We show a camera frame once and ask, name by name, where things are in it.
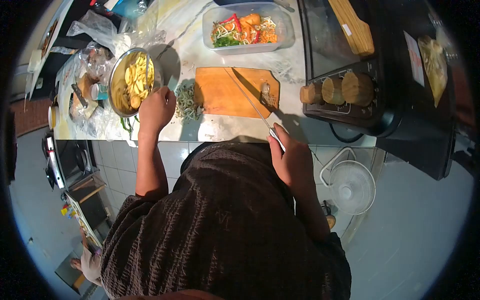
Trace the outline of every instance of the hand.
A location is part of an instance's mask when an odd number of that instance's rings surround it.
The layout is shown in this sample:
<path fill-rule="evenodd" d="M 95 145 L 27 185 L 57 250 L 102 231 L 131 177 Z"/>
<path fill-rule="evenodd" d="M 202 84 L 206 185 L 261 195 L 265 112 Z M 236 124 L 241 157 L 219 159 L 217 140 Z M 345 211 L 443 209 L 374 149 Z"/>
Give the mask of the hand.
<path fill-rule="evenodd" d="M 160 131 L 172 119 L 176 105 L 177 97 L 168 87 L 154 89 L 140 105 L 138 135 L 147 135 L 158 139 Z"/>
<path fill-rule="evenodd" d="M 292 139 L 277 123 L 274 123 L 274 128 L 285 146 L 285 153 L 282 155 L 278 141 L 272 136 L 267 137 L 272 152 L 272 164 L 278 177 L 290 188 L 294 197 L 301 197 L 306 193 L 316 194 L 313 160 L 308 145 Z"/>

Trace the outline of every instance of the knife handle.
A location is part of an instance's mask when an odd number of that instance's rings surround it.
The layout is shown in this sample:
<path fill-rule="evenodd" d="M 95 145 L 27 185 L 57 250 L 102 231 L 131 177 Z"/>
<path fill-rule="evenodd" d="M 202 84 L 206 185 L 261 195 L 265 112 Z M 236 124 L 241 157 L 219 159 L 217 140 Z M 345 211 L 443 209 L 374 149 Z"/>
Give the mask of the knife handle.
<path fill-rule="evenodd" d="M 269 132 L 270 132 L 270 135 L 273 136 L 273 138 L 278 141 L 278 143 L 280 144 L 280 147 L 282 147 L 283 152 L 285 152 L 285 146 L 283 146 L 282 142 L 280 141 L 280 138 L 278 137 L 278 134 L 276 133 L 275 128 L 270 128 Z"/>

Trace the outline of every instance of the black appliance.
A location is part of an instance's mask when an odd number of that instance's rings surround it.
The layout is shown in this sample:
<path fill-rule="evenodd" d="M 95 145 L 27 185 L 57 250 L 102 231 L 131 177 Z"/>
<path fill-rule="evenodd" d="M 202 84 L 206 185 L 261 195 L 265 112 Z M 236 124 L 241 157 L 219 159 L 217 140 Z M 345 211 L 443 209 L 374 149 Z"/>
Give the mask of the black appliance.
<path fill-rule="evenodd" d="M 365 73 L 373 81 L 374 99 L 367 107 L 325 102 L 303 104 L 303 113 L 376 136 L 377 147 L 436 180 L 446 177 L 456 135 L 460 133 L 474 141 L 477 134 L 465 67 L 448 28 L 426 1 L 351 0 L 350 3 L 358 17 L 370 26 L 375 46 L 375 53 L 370 56 L 360 57 L 351 52 L 328 0 L 299 0 L 306 83 L 322 83 L 327 77 L 341 79 L 346 72 Z M 419 75 L 414 74 L 410 52 L 418 37 L 438 39 L 439 32 L 449 42 L 444 47 L 448 80 L 435 108 L 423 62 L 420 59 L 421 84 Z M 468 115 L 469 121 L 456 121 L 459 110 Z"/>
<path fill-rule="evenodd" d="M 53 188 L 69 190 L 94 172 L 92 147 L 89 141 L 56 140 L 48 132 L 42 140 L 42 149 L 47 159 L 45 173 Z"/>

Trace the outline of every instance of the paper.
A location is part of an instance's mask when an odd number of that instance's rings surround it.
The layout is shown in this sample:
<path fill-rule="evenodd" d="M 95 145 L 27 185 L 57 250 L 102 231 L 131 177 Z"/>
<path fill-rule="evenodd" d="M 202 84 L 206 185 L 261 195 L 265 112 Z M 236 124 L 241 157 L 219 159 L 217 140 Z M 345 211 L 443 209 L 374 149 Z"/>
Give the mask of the paper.
<path fill-rule="evenodd" d="M 350 28 L 348 27 L 347 24 L 342 25 L 343 29 L 345 29 L 345 32 L 347 33 L 347 36 L 351 36 L 352 32 L 350 31 Z"/>
<path fill-rule="evenodd" d="M 410 55 L 410 65 L 412 67 L 413 79 L 425 87 L 425 80 L 423 79 L 423 67 L 421 63 L 421 56 L 417 41 L 411 35 L 403 31 L 405 40 L 407 41 L 408 53 Z"/>

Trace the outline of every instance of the wooden cutting board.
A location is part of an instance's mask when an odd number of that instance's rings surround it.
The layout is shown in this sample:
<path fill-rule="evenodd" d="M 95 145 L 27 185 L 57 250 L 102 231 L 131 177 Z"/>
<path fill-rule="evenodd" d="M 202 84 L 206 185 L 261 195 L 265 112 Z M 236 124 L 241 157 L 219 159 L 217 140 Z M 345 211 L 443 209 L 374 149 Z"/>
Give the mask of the wooden cutting board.
<path fill-rule="evenodd" d="M 194 100 L 196 104 L 204 107 L 204 114 L 260 118 L 233 80 L 247 94 L 264 118 L 268 118 L 271 111 L 278 110 L 280 83 L 273 77 L 271 71 L 247 68 L 234 69 L 258 92 L 254 95 L 243 86 L 230 67 L 197 68 Z M 260 103 L 262 83 L 270 85 L 268 107 Z"/>

